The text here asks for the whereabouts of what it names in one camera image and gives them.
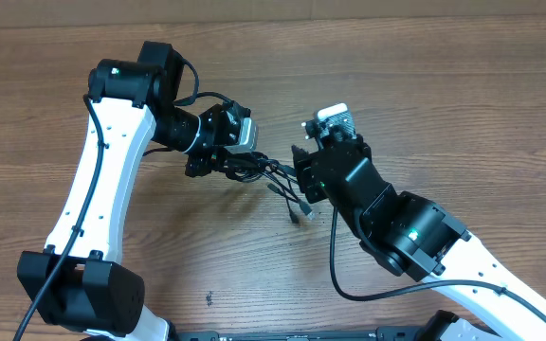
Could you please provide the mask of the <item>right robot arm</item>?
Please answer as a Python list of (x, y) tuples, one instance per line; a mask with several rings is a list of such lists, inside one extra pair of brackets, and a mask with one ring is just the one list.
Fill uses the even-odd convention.
[(546, 299), (503, 266), (440, 205), (398, 193), (376, 170), (369, 146), (348, 123), (304, 123), (318, 150), (294, 148), (307, 200), (329, 201), (361, 248), (396, 276), (462, 305), (507, 340), (546, 340)]

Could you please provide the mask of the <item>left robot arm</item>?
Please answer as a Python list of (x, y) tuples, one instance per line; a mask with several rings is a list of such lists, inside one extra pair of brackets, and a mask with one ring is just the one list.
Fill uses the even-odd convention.
[(91, 340), (174, 340), (173, 324), (145, 303), (145, 284), (125, 268), (123, 230), (149, 144), (187, 156), (186, 174), (235, 178), (256, 148), (248, 108), (223, 95), (200, 115), (178, 95), (190, 67), (171, 45), (145, 42), (134, 62), (104, 59), (90, 72), (82, 156), (58, 222), (39, 252), (22, 253), (17, 277), (29, 314)]

